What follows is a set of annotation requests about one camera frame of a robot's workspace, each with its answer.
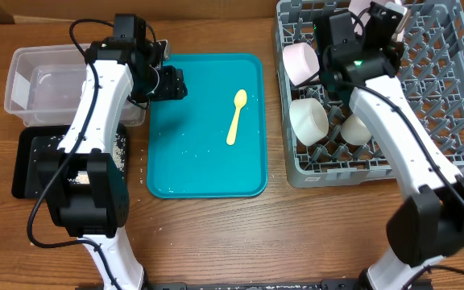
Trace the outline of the pink bowl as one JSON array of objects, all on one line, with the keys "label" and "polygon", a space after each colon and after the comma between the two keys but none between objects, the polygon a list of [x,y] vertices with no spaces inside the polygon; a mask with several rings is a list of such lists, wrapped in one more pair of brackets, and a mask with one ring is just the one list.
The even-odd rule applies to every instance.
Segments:
[{"label": "pink bowl", "polygon": [[313,76],[319,80],[320,64],[313,47],[307,43],[290,44],[283,49],[283,64],[289,80],[300,85]]}]

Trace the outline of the yellow plastic spoon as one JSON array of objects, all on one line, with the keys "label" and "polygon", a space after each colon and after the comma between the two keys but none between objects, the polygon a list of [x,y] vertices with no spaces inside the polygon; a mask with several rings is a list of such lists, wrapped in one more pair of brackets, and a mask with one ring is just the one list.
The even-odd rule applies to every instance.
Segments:
[{"label": "yellow plastic spoon", "polygon": [[241,109],[247,103],[247,92],[245,89],[240,89],[234,96],[234,116],[230,124],[230,129],[226,138],[226,144],[232,146],[235,144],[238,132],[238,121],[241,113]]}]

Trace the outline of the small white cup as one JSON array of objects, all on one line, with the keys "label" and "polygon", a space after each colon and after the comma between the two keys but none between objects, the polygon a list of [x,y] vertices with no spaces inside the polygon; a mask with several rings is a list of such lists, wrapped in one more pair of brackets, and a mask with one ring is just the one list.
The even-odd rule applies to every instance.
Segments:
[{"label": "small white cup", "polygon": [[340,130],[342,138],[354,146],[362,146],[371,140],[371,133],[363,121],[352,114],[341,125]]}]

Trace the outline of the white bowl with rice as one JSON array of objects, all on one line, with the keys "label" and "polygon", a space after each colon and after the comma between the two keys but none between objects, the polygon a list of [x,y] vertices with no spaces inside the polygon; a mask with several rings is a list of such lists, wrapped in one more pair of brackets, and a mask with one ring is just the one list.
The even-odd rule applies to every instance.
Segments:
[{"label": "white bowl with rice", "polygon": [[297,139],[306,147],[322,140],[329,132],[327,113],[315,98],[292,101],[289,118]]}]

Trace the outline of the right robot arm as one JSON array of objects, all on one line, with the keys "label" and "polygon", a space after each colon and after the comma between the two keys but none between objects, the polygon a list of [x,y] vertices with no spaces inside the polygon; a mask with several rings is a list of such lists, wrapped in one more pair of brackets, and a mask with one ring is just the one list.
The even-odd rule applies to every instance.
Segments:
[{"label": "right robot arm", "polygon": [[397,76],[396,34],[406,10],[372,2],[368,20],[340,10],[313,20],[324,89],[346,103],[394,171],[402,205],[386,226],[389,248],[359,277],[361,289],[409,289],[464,248],[464,175],[438,149]]}]

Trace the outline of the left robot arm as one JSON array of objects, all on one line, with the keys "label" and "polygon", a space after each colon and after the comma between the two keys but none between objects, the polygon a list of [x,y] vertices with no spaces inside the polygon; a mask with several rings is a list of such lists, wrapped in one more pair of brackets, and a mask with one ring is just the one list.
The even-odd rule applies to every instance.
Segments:
[{"label": "left robot arm", "polygon": [[165,66],[167,42],[135,14],[116,14],[111,36],[79,51],[86,79],[75,117],[55,150],[36,159],[41,190],[27,221],[27,237],[44,249],[82,245],[105,289],[146,289],[125,224],[130,200],[112,153],[126,102],[145,110],[152,102],[188,94],[183,72]]}]

